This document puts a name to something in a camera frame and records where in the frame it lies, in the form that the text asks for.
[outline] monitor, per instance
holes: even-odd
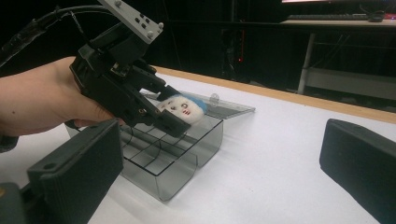
[[[395,0],[282,0],[282,3],[361,3],[361,2],[396,3]]]

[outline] black cable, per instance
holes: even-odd
[[[322,68],[325,68],[327,66],[327,64],[329,63],[330,60],[332,60],[332,58],[334,57],[334,55],[337,53],[337,51],[343,47],[345,45],[345,43],[347,42],[347,40],[349,39],[350,35],[347,35],[344,38],[344,35],[340,35],[340,37],[338,38],[337,42],[334,44],[334,46],[326,53],[326,55],[324,55],[321,59],[319,59],[317,62],[313,63],[312,65],[310,65],[310,67],[315,67],[318,66],[320,63],[323,63],[325,60],[327,62],[325,62],[324,65],[322,65]]]
[[[82,38],[85,40],[85,43],[93,49],[90,39],[85,35],[84,30],[82,29],[81,25],[79,24],[76,15],[73,12],[70,12],[70,15],[72,16],[73,21],[75,22],[79,33],[82,35]]]
[[[125,141],[123,141],[123,143],[125,143],[125,145],[123,145],[123,146],[121,146],[121,148],[124,148],[124,147],[126,147],[126,146],[128,146],[131,142],[132,142],[132,138],[133,138],[133,136],[134,136],[134,130],[132,129],[132,127],[131,126],[128,126],[129,127],[129,131],[130,131],[130,133],[128,133],[129,135],[131,135],[130,137],[129,137],[129,139],[125,142]],[[127,133],[126,131],[124,131],[122,128],[120,128],[120,131],[121,132],[124,132],[124,133]]]
[[[393,9],[396,7],[396,3],[394,3],[394,4],[390,4],[389,6],[387,6],[385,9],[384,9],[384,12],[385,13],[392,13],[393,12]]]
[[[169,13],[168,13],[168,8],[166,7],[165,0],[163,0],[163,8],[165,9],[165,17],[169,21]],[[173,29],[172,26],[170,26],[170,30],[171,30],[171,36],[172,36],[173,44],[175,46],[178,66],[179,66],[180,70],[183,70],[183,66],[181,65],[180,55],[178,54],[178,47],[177,47],[177,43],[176,43],[175,33],[174,33],[174,29]]]
[[[60,21],[63,17],[89,12],[113,15],[103,6],[68,7],[62,9],[56,7],[54,11],[40,19],[33,19],[22,30],[11,37],[11,39],[0,50],[0,67],[32,43],[37,37],[46,33],[53,24]]]
[[[363,11],[366,15],[370,15],[371,12],[367,11],[362,4],[359,4],[359,8],[361,9],[361,11]]]

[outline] table surface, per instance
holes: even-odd
[[[179,91],[256,107],[224,121],[219,152],[168,202],[119,176],[90,223],[377,223],[320,170],[328,119],[396,141],[396,115],[157,67]],[[61,125],[21,137],[0,155],[0,179],[27,184],[26,169],[69,139]]]

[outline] white doll head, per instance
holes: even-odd
[[[166,109],[189,124],[199,121],[206,112],[206,104],[203,101],[184,95],[172,96],[160,102],[157,108],[161,112]]]

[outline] finger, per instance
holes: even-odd
[[[97,123],[97,121],[86,120],[86,119],[75,119],[74,120],[74,124],[78,128],[91,126],[96,123]],[[119,125],[124,125],[124,124],[125,124],[125,122],[122,119],[119,119]]]

